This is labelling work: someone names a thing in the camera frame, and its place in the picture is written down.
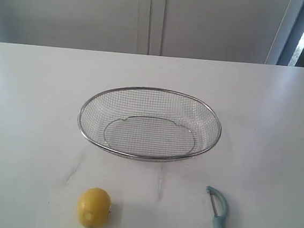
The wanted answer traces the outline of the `white cabinet doors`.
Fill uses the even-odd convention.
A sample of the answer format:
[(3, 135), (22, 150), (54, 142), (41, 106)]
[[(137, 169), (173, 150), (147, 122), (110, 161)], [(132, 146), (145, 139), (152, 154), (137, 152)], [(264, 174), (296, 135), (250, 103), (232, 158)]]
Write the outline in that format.
[(0, 42), (265, 63), (290, 0), (0, 0)]

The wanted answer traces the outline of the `yellow lemon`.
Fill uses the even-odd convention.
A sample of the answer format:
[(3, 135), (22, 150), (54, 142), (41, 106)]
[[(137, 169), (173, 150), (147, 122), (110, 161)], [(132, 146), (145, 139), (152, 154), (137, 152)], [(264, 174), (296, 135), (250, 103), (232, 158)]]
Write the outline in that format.
[(111, 213), (112, 201), (101, 188), (84, 191), (77, 201), (77, 218), (84, 228), (101, 228)]

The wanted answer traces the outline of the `teal handled vegetable peeler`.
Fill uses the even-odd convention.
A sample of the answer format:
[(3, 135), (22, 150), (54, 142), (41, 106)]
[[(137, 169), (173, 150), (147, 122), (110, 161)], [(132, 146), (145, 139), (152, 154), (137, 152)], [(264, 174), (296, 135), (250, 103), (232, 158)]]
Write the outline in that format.
[[(212, 219), (213, 228), (226, 228), (225, 220), (226, 220), (226, 217), (229, 212), (229, 205), (227, 203), (226, 198), (223, 196), (223, 194), (219, 190), (217, 190), (213, 187), (207, 186), (206, 191), (209, 194), (209, 198), (210, 198), (212, 210), (213, 210), (213, 219)], [(213, 197), (216, 197), (221, 203), (221, 208), (222, 208), (221, 215), (219, 215), (217, 213), (216, 204), (214, 202)]]

